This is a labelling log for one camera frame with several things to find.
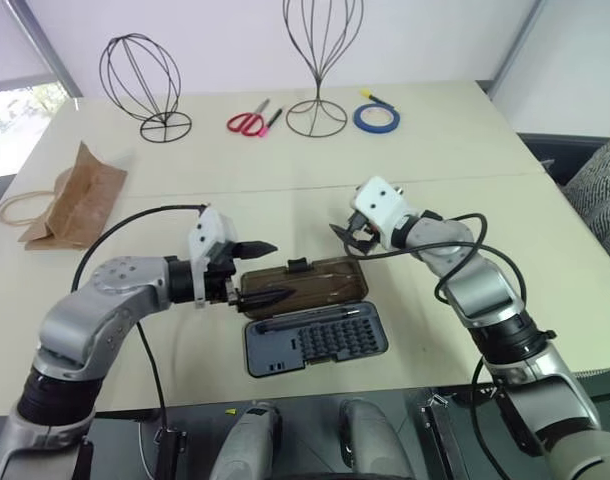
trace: gray case tray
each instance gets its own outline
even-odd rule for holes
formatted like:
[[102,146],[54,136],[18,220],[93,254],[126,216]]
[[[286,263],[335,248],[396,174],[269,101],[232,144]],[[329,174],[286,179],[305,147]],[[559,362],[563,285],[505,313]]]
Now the gray case tray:
[[245,327],[247,370],[253,377],[341,362],[387,350],[376,307],[355,302],[280,315]]

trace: brown paper bag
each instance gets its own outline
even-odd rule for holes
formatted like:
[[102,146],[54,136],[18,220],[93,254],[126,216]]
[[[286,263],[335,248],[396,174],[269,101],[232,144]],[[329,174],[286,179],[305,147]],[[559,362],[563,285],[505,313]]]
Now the brown paper bag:
[[127,172],[105,165],[81,142],[74,166],[54,184],[54,201],[18,239],[26,250],[88,248],[100,236]]

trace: black pen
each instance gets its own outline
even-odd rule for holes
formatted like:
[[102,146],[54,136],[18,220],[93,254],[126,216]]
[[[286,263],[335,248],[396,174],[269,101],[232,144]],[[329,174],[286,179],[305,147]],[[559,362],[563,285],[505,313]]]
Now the black pen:
[[272,125],[274,125],[274,122],[276,120],[278,120],[278,117],[281,116],[281,113],[283,113],[282,108],[279,108],[278,110],[276,110],[276,113],[274,115],[272,115],[272,118],[269,119],[269,122],[267,122],[267,124],[263,127],[263,129],[260,132],[258,132],[259,137],[264,137],[267,134],[267,131],[272,127]]

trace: white table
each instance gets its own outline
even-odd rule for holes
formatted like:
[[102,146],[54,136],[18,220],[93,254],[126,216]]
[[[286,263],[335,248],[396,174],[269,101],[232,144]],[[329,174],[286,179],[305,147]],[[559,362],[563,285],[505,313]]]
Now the white table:
[[[373,173],[379,173],[375,167]],[[408,201],[445,216],[485,213],[488,242],[522,269],[528,310],[576,371],[610,367],[610,259],[544,174],[403,183]],[[353,187],[121,198],[110,224],[167,203],[212,202],[235,222],[241,240],[262,239],[279,251],[240,262],[239,272],[289,258],[336,256],[327,226],[343,223]],[[117,233],[90,263],[116,255],[186,258],[191,213],[143,218]],[[69,288],[80,252],[26,252],[19,232],[0,225],[0,414],[18,397],[44,313]],[[436,279],[412,258],[363,265],[368,299],[390,342],[379,356],[254,379],[245,369],[247,319],[223,305],[191,305],[144,320],[170,405],[467,383],[478,352],[449,307],[434,300]],[[154,383],[138,336],[131,334],[105,381],[101,410],[154,407]]]
[[225,124],[265,98],[265,114],[290,107],[311,91],[254,92],[181,98],[179,111],[193,120],[183,139],[145,142],[139,122],[107,99],[70,101],[56,115],[10,193],[49,189],[71,166],[83,140],[101,160],[134,155],[123,195],[179,195],[353,186],[375,171],[392,182],[540,173],[527,148],[473,82],[384,85],[372,91],[402,115],[388,135],[367,134],[351,115],[367,103],[358,88],[329,88],[349,123],[334,137],[293,133],[284,116],[266,138],[229,132]]

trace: scissors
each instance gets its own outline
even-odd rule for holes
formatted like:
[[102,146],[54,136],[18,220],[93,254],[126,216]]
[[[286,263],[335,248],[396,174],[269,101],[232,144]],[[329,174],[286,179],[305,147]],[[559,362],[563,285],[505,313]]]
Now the scissors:
[[[261,113],[268,104],[269,98],[261,103],[253,112],[240,113],[235,117],[230,118],[227,122],[227,129],[236,133],[240,132],[246,137],[255,137],[263,130],[263,127],[265,127],[265,120],[263,120]],[[254,125],[258,125],[256,130],[252,130]]]

